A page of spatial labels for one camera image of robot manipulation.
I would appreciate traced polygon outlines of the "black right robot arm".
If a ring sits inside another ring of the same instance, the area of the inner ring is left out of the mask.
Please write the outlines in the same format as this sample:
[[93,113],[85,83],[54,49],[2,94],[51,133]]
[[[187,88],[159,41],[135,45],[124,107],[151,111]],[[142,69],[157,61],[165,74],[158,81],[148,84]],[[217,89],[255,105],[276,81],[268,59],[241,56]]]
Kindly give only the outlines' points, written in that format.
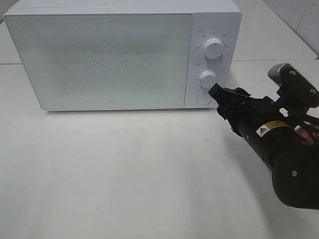
[[256,99],[241,88],[215,84],[208,92],[229,122],[271,171],[279,200],[302,209],[319,208],[319,147],[295,131],[269,97]]

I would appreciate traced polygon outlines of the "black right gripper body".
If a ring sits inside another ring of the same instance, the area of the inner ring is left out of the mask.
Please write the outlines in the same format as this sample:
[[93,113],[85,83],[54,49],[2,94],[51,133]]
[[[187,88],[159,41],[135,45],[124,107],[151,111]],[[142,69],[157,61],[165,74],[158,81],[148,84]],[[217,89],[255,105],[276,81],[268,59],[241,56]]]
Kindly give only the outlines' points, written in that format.
[[228,104],[218,106],[217,112],[257,154],[273,154],[296,135],[269,97],[256,99],[241,88],[225,89]]

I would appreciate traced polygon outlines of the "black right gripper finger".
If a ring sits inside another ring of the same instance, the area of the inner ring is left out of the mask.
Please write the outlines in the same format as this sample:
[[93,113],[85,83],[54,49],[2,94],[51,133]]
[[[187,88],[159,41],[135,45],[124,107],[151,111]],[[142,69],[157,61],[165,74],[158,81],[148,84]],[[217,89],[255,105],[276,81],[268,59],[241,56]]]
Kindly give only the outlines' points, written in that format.
[[228,91],[219,84],[214,84],[208,93],[219,106],[225,106],[228,104]]

